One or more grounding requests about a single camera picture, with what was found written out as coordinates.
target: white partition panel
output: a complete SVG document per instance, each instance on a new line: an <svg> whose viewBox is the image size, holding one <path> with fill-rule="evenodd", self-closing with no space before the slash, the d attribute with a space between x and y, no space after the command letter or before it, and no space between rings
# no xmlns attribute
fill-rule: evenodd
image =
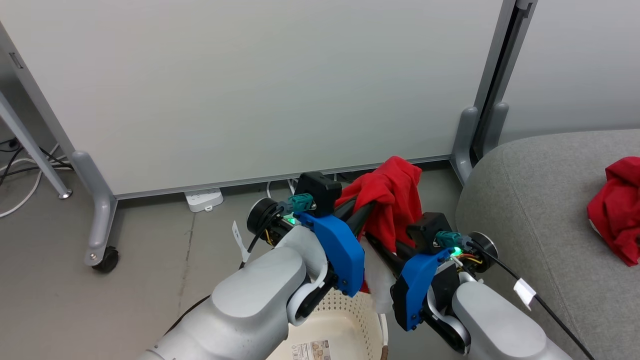
<svg viewBox="0 0 640 360"><path fill-rule="evenodd" d="M113 193L451 153L501 0L3 0Z"/></svg>
<svg viewBox="0 0 640 360"><path fill-rule="evenodd" d="M640 3L539 0L503 101L500 143L640 127Z"/></svg>

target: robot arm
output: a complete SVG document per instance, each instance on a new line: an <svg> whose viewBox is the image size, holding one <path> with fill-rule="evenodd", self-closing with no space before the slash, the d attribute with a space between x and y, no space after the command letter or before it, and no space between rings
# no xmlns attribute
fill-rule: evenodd
<svg viewBox="0 0 640 360"><path fill-rule="evenodd" d="M141 359L266 359L289 334L287 302L306 276L298 252L269 251L219 283Z"/></svg>
<svg viewBox="0 0 640 360"><path fill-rule="evenodd" d="M247 226L260 237L266 229L263 239L275 248L221 282L141 359L263 360L287 338L289 323L302 324L330 288L349 296L357 293L364 277L364 252L355 234L374 204L355 213L355 201L334 209L340 191L320 173L300 177L296 194L303 193L310 195L313 204L293 209L294 214L317 238L319 247L312 252L322 252L328 268L313 271L314 260L300 246L313 240L292 239L309 231L293 231L293 225L273 216L280 205L262 199L251 210ZM390 292L398 324L411 331L426 322L452 349L471 353L474 359L569 360L538 324L474 279L475 272L491 266L491 258L478 253L481 264L470 266L451 259L454 246L465 247L470 239L497 257L491 240L479 233L461 237L450 231L442 214L426 213L408 228L417 248L398 243L397 255L367 234L397 279ZM310 275L318 274L312 282Z"/></svg>

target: gray cushion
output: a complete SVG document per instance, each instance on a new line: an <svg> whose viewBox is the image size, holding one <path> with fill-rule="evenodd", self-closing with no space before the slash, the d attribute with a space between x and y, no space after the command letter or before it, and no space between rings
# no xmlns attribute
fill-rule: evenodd
<svg viewBox="0 0 640 360"><path fill-rule="evenodd" d="M640 156L640 130L538 136L501 145L475 167L456 223L479 231L597 359L640 359L640 267L628 267L589 225L605 167ZM519 302L498 266L487 283ZM574 359L582 352L539 304L530 316Z"/></svg>

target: metal stand leg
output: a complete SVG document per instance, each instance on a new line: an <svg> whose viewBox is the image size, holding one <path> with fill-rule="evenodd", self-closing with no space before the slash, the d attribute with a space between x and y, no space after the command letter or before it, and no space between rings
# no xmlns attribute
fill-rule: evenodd
<svg viewBox="0 0 640 360"><path fill-rule="evenodd" d="M76 173L84 183L87 190L93 195L95 204L93 212L93 224L89 235L89 247L84 255L84 263L89 266L98 265L104 257L107 239L116 212L118 201L111 193L111 189L95 166L88 153L75 151L72 154Z"/></svg>
<svg viewBox="0 0 640 360"><path fill-rule="evenodd" d="M40 148L38 148L35 140L31 137L31 134L29 134L29 131L27 131L27 128L24 127L24 124L20 119L18 119L18 115L16 115L15 111L9 105L9 102L2 93L0 93L0 117L4 120L9 129L13 131L15 137L20 140L20 143L29 152L29 155L31 155L35 160L36 164L38 164L44 176L49 179L53 187L58 192L58 197L61 199L70 197L72 193L71 190L62 183L62 180L44 157L44 154L42 154Z"/></svg>
<svg viewBox="0 0 640 360"><path fill-rule="evenodd" d="M458 132L456 133L456 139L453 143L451 166L463 186L467 182L467 178L473 169L469 151L471 150L471 143L474 139L477 120L478 109L475 107L464 109L462 115L460 115L460 124L458 125Z"/></svg>
<svg viewBox="0 0 640 360"><path fill-rule="evenodd" d="M509 104L506 102L498 102L493 105L489 110L489 115L486 118L486 124L484 125L483 132L478 138L478 144L482 151L481 158L487 155L491 150L498 146L500 141L500 134L502 134L502 127L507 120L507 113L509 112Z"/></svg>

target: red cloth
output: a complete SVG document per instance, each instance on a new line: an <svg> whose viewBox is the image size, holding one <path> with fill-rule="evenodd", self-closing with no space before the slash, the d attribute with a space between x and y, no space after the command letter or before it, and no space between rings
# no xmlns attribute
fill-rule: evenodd
<svg viewBox="0 0 640 360"><path fill-rule="evenodd" d="M418 182L422 170L397 156L391 157L374 172L364 174L342 191L338 206L358 196L354 211L372 201L378 205L371 211L363 231L380 239L384 246L396 251L396 239L415 246L406 227L422 216Z"/></svg>
<svg viewBox="0 0 640 360"><path fill-rule="evenodd" d="M629 156L606 168L607 183L587 206L589 219L628 266L640 257L640 158Z"/></svg>

